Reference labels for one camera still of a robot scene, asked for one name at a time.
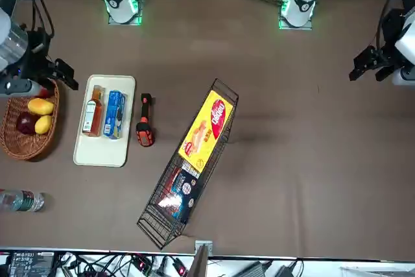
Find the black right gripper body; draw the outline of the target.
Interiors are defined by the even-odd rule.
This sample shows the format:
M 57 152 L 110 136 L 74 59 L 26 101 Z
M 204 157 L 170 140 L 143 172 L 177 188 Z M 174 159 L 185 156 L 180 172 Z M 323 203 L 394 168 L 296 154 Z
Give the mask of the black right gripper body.
M 23 57 L 12 66 L 12 76 L 40 80 L 50 78 L 54 62 L 48 59 L 51 36 L 44 28 L 29 30 L 28 45 Z

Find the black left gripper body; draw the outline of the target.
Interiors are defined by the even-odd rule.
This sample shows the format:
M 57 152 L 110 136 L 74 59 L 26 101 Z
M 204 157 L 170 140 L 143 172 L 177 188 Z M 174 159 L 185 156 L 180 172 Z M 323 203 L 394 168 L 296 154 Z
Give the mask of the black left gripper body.
M 380 29 L 375 37 L 374 68 L 397 66 L 404 63 L 404 57 L 395 44 L 405 22 L 403 9 L 392 9 L 381 20 Z

